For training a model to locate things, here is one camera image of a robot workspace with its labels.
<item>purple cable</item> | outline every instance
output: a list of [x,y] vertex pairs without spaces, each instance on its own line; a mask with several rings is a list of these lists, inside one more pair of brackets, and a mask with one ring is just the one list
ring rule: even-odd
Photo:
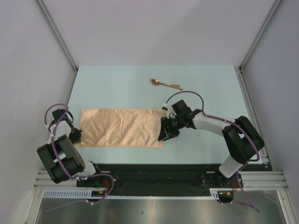
[[[70,178],[70,179],[77,179],[77,178],[90,178],[90,177],[97,177],[97,176],[108,176],[111,181],[112,181],[112,186],[110,188],[110,190],[107,192],[106,195],[104,195],[101,199],[93,202],[93,204],[98,204],[100,203],[105,197],[107,197],[110,192],[112,191],[113,187],[114,187],[114,179],[113,177],[110,175],[110,174],[94,174],[94,175],[88,175],[88,176],[72,176],[68,171],[67,169],[65,168],[65,166],[63,165],[61,159],[59,158],[59,155],[58,155],[58,152],[56,150],[56,147],[55,147],[55,144],[54,144],[54,139],[55,139],[55,134],[56,134],[56,129],[57,129],[57,126],[59,125],[59,123],[61,122],[61,120],[65,117],[65,115],[67,114],[68,110],[69,110],[69,107],[65,104],[54,104],[53,106],[49,107],[45,113],[45,116],[44,116],[44,122],[46,125],[47,124],[47,115],[48,115],[48,112],[50,111],[50,109],[52,109],[53,107],[55,106],[59,106],[59,105],[62,105],[65,107],[65,112],[61,115],[61,117],[58,119],[57,123],[54,125],[54,128],[53,128],[53,132],[52,132],[52,137],[51,137],[51,145],[52,145],[52,148],[53,148],[53,152],[55,154],[55,157],[61,167],[61,169],[65,172],[65,174]],[[46,210],[46,211],[52,211],[52,210],[55,210],[55,209],[58,209],[58,208],[61,208],[61,207],[64,207],[66,205],[69,205],[69,204],[73,204],[73,203],[76,203],[76,202],[86,202],[85,200],[76,200],[76,201],[73,201],[73,202],[70,202],[70,203],[67,203],[67,204],[63,204],[63,205],[60,205],[58,207],[55,207],[53,209],[49,209],[49,210]]]
[[[114,187],[114,180],[113,180],[113,177],[110,175],[110,174],[94,174],[94,175],[90,175],[90,176],[93,176],[93,177],[96,177],[96,176],[108,176],[111,180],[112,180],[112,185],[111,185],[111,188],[110,190],[107,192],[106,195],[104,195],[101,199],[93,202],[93,204],[98,204],[100,203],[101,201],[103,201],[112,191],[113,187]],[[62,207],[65,207],[65,206],[68,206],[70,204],[74,204],[74,203],[78,203],[78,202],[85,202],[86,203],[86,200],[76,200],[76,201],[72,201],[72,202],[68,202],[68,203],[65,203],[65,204],[62,204],[62,205],[59,205],[55,208],[52,208],[52,209],[47,209],[47,210],[44,210],[44,211],[53,211],[53,210],[56,210],[56,209],[60,209]]]
[[[221,120],[221,121],[224,121],[224,122],[227,122],[227,123],[229,123],[229,124],[232,124],[232,125],[235,126],[236,128],[238,128],[238,129],[242,132],[242,134],[244,134],[244,136],[247,138],[247,140],[248,140],[249,143],[252,145],[252,147],[253,147],[253,149],[254,149],[254,151],[255,151],[255,153],[256,153],[257,159],[255,159],[255,160],[250,160],[250,161],[259,161],[259,160],[260,160],[260,154],[258,153],[258,150],[257,150],[255,144],[253,143],[253,141],[251,140],[251,138],[246,134],[246,132],[245,132],[239,125],[235,124],[234,122],[232,122],[232,121],[230,121],[230,120],[225,120],[225,119],[223,119],[223,118],[219,118],[219,117],[216,117],[216,116],[212,116],[212,115],[208,115],[208,114],[206,114],[206,113],[204,112],[204,107],[205,107],[204,99],[203,99],[202,96],[199,95],[198,93],[196,93],[196,92],[194,92],[194,91],[180,91],[180,92],[177,92],[177,93],[173,94],[172,96],[170,96],[170,97],[167,99],[166,103],[168,103],[169,100],[170,100],[171,98],[173,98],[174,96],[176,96],[176,95],[178,95],[178,94],[180,94],[180,93],[183,93],[183,92],[193,93],[193,94],[197,95],[197,96],[201,99],[201,102],[202,102],[202,107],[201,107],[201,110],[202,110],[202,111],[201,111],[201,112],[202,112],[202,114],[205,115],[206,117],[208,117],[208,118],[213,118],[213,119],[216,119],[216,120]],[[245,163],[245,164],[244,164],[244,165],[243,165],[243,166],[236,172],[236,178],[237,178],[237,182],[238,182],[238,184],[239,184],[239,187],[240,187],[242,193],[244,194],[245,198],[246,198],[247,201],[249,202],[249,204],[248,204],[248,203],[245,203],[245,202],[232,202],[232,203],[230,203],[230,204],[245,204],[245,205],[247,205],[247,206],[253,208],[256,212],[260,213],[259,209],[257,209],[257,208],[254,206],[254,204],[252,203],[252,201],[251,201],[251,200],[249,199],[249,197],[246,195],[246,193],[245,193],[245,191],[244,191],[244,189],[243,189],[243,187],[242,187],[242,185],[241,185],[241,183],[240,183],[240,181],[239,181],[239,172],[240,172],[244,167],[246,167],[247,164],[248,164],[248,163]]]

